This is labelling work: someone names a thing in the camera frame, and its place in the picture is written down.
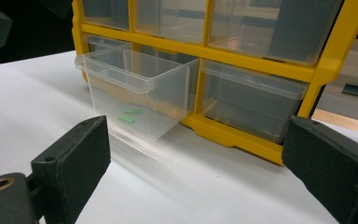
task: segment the yellow frame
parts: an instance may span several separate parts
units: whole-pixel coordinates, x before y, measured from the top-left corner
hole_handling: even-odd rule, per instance
[[[98,25],[87,24],[83,14],[81,0],[73,2],[73,37],[76,54],[89,52],[89,45],[83,41],[83,34],[100,35],[113,39],[128,41],[133,44],[147,45],[158,49],[194,55],[202,59],[227,63],[262,73],[289,77],[309,82],[298,116],[308,118],[316,102],[321,87],[333,81],[339,71],[358,33],[358,0],[345,0],[339,11],[335,25],[318,62],[313,66],[293,63],[278,63],[246,55],[240,55],[220,49],[209,48],[208,35],[212,18],[213,0],[209,0],[205,13],[204,36],[200,45],[176,42],[152,35],[135,32],[134,0],[129,0],[129,31],[120,31]],[[229,127],[217,121],[206,119],[200,113],[202,103],[203,74],[200,72],[196,93],[194,112],[182,120],[200,136],[210,139],[225,147],[239,147],[268,161],[282,164],[282,146],[249,133]]]

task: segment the yellow storage organizer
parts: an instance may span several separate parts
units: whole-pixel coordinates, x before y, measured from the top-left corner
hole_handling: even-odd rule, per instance
[[[182,123],[278,164],[285,118],[310,116],[358,33],[358,0],[75,0],[73,11],[78,55],[90,52],[84,36],[98,35],[200,58],[194,109]],[[278,135],[268,124],[253,129],[265,113],[277,118]]]

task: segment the green object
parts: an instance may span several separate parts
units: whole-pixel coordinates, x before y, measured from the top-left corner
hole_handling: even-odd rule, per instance
[[[124,114],[141,114],[142,110],[140,109],[126,109]]]
[[[128,123],[133,123],[135,122],[135,119],[131,118],[131,117],[128,117],[128,116],[125,116],[125,115],[119,115],[118,116],[118,119],[121,119],[123,121],[126,121]]]

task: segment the white table surface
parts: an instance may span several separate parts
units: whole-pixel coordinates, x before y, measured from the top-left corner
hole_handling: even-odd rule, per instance
[[[34,157],[99,116],[75,56],[0,64],[0,175],[29,175]],[[112,162],[77,223],[337,223],[284,166],[182,124],[142,150],[110,140]]]

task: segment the screw hole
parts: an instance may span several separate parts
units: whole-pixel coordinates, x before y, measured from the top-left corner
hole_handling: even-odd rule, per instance
[[[45,158],[45,161],[54,161],[55,160],[55,157],[46,157]]]
[[[0,190],[9,187],[9,186],[12,185],[13,183],[14,183],[14,179],[13,179],[13,178],[3,178],[3,179],[0,179]]]

